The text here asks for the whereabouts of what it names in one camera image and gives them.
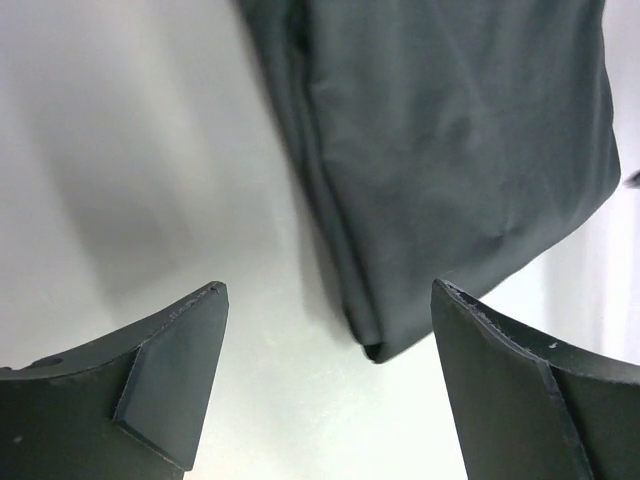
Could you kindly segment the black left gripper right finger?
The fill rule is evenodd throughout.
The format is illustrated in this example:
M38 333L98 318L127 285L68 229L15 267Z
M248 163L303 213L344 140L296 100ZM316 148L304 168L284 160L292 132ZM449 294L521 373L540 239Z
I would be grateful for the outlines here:
M468 478L639 476L639 368L437 280L431 315Z

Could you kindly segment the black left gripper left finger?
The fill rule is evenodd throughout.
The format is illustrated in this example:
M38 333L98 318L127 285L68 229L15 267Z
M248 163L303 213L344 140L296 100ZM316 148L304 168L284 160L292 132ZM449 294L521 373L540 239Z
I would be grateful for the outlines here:
M5 479L181 479L195 464L229 311L212 282L93 341L1 371Z

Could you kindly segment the black t shirt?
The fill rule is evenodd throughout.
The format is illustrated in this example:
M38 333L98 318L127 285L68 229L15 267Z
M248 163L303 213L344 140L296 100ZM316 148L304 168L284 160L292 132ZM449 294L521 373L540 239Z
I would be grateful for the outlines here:
M342 310L381 364L620 181L601 1L241 1Z

